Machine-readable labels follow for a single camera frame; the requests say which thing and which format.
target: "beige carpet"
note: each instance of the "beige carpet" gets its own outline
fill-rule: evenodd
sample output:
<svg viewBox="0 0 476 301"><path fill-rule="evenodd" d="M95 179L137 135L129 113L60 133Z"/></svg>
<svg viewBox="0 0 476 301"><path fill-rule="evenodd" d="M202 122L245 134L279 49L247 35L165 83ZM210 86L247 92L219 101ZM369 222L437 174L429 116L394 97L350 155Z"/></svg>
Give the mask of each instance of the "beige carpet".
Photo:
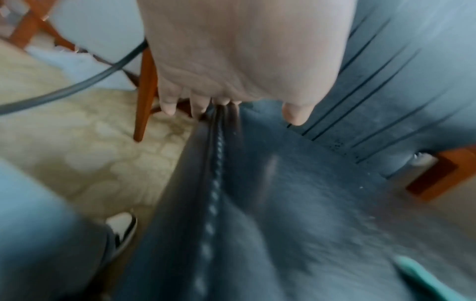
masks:
<svg viewBox="0 0 476 301"><path fill-rule="evenodd" d="M0 41L0 103L69 84L58 69ZM90 217L133 210L141 235L194 121L185 114L155 114L144 141L135 143L136 96L135 92L92 89L0 117L0 157ZM110 288L130 253L107 269L92 290Z"/></svg>

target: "teal object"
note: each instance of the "teal object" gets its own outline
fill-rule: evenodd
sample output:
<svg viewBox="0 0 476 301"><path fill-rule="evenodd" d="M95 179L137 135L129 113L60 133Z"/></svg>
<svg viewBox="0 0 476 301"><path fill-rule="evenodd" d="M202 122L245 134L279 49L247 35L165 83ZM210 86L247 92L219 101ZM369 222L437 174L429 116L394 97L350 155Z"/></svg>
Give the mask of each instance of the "teal object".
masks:
<svg viewBox="0 0 476 301"><path fill-rule="evenodd" d="M411 258L405 256L397 256L394 263L405 276L411 281L418 284L428 291L432 292L435 300L441 301L472 301L461 295L457 291L451 289L435 276L428 272L422 265Z"/></svg>

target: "white shoe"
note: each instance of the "white shoe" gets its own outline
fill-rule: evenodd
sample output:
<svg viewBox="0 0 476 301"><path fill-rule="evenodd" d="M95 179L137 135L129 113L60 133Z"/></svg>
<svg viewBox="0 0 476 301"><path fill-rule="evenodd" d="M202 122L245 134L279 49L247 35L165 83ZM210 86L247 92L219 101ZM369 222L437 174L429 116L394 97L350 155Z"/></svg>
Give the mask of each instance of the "white shoe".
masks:
<svg viewBox="0 0 476 301"><path fill-rule="evenodd" d="M116 235L116 250L111 257L111 260L113 260L130 244L137 230L137 218L129 212L121 212L106 219L106 224L111 227Z"/></svg>

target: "human hand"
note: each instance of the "human hand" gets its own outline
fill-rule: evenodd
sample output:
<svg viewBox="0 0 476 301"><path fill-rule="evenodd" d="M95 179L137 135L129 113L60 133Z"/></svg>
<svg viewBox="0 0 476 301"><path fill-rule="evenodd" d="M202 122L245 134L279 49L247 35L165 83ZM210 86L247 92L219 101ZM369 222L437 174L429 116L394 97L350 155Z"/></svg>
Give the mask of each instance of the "human hand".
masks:
<svg viewBox="0 0 476 301"><path fill-rule="evenodd" d="M162 111L184 88L192 115L216 104L283 101L303 124L338 74L356 0L138 0Z"/></svg>

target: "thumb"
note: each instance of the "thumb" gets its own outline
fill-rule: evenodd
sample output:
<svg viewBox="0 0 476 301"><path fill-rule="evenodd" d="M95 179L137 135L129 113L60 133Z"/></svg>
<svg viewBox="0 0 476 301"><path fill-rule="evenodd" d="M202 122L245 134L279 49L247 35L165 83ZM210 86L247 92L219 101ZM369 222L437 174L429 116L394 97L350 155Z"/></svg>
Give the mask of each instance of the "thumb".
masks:
<svg viewBox="0 0 476 301"><path fill-rule="evenodd" d="M292 125L303 125L312 113L315 105L298 106L284 103L282 113L284 119Z"/></svg>

